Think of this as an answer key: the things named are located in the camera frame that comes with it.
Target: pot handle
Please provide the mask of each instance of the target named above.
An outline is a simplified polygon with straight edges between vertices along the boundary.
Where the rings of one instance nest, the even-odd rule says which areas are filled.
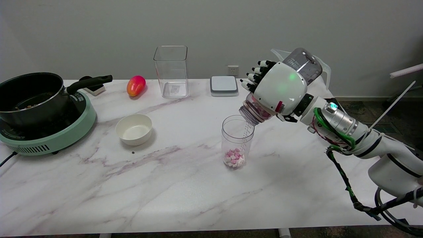
[[[78,81],[76,83],[71,84],[69,87],[66,87],[62,94],[64,95],[72,95],[77,92],[78,89],[98,86],[104,83],[110,83],[113,80],[113,76],[98,76],[94,78],[89,78],[85,80]]]

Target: pink and white candy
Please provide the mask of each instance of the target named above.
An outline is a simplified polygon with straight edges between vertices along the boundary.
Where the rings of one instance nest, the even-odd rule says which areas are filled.
[[[238,148],[231,149],[225,153],[224,162],[229,167],[241,167],[245,162],[245,156]]]

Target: cooking pot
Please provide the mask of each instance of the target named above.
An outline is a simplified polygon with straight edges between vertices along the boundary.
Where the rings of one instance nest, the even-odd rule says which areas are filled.
[[[53,73],[21,75],[0,83],[0,118],[12,127],[37,127],[62,116],[78,89],[111,82],[111,75],[94,77],[63,86]]]

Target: white bowl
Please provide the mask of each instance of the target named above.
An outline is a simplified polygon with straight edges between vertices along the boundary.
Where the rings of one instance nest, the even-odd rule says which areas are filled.
[[[151,119],[143,114],[132,114],[122,118],[115,131],[119,138],[128,145],[141,145],[151,136]]]

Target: wall socket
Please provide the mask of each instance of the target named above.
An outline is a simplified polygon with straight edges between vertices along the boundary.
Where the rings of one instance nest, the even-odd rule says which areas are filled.
[[[239,75],[239,66],[238,65],[228,65],[228,75],[238,76]]]

